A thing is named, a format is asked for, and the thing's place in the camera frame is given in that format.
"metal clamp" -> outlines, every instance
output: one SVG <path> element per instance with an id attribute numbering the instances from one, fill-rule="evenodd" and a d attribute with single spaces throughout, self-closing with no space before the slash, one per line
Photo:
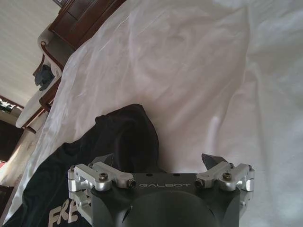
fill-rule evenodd
<path id="1" fill-rule="evenodd" d="M 224 191 L 240 189 L 240 217 L 244 214 L 247 204 L 253 197 L 255 170 L 247 164 L 239 164 L 231 168 L 230 163 L 220 162 L 205 173 L 196 175 L 197 188 L 211 188 L 214 181 L 218 180 L 219 186 Z"/>
<path id="2" fill-rule="evenodd" d="M 91 224 L 92 211 L 89 198 L 84 193 L 85 189 L 95 187 L 97 191 L 108 191 L 111 189 L 112 181 L 119 188 L 134 188 L 136 181 L 130 173 L 121 172 L 103 162 L 95 164 L 79 164 L 72 166 L 68 172 L 69 198 L 76 202 L 78 212 Z"/>
<path id="3" fill-rule="evenodd" d="M 230 170 L 231 166 L 228 162 L 220 162 L 205 173 L 197 174 L 195 185 L 198 188 L 212 188 L 215 180 L 218 180 L 223 173 Z"/>

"white sheet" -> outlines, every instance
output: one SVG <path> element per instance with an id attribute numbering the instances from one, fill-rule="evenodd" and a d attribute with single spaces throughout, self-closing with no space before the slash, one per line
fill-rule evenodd
<path id="1" fill-rule="evenodd" d="M 301 0 L 128 0 L 69 59 L 9 216 L 57 147 L 140 103 L 162 168 L 204 171 L 202 152 L 251 164 L 241 226 L 301 226 L 302 22 Z"/>

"wall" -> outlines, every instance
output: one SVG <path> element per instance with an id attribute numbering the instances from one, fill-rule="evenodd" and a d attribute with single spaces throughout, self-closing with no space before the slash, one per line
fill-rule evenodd
<path id="1" fill-rule="evenodd" d="M 0 95 L 20 105 L 38 90 L 33 72 L 42 53 L 38 36 L 60 8 L 52 0 L 0 1 Z"/>

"wooden dresser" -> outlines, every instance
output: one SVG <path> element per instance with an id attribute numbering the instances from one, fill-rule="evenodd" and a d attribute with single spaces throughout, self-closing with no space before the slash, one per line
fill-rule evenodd
<path id="1" fill-rule="evenodd" d="M 67 0 L 49 30 L 76 50 L 123 2 L 125 0 Z"/>

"white bedsheet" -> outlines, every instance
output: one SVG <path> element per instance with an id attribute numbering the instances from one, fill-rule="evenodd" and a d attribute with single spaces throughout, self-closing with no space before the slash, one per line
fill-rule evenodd
<path id="1" fill-rule="evenodd" d="M 241 226 L 301 226 L 302 73 L 302 0 L 128 0 L 69 59 L 8 217 L 57 147 L 140 103 L 162 168 L 204 171 L 202 152 L 251 164 Z"/>

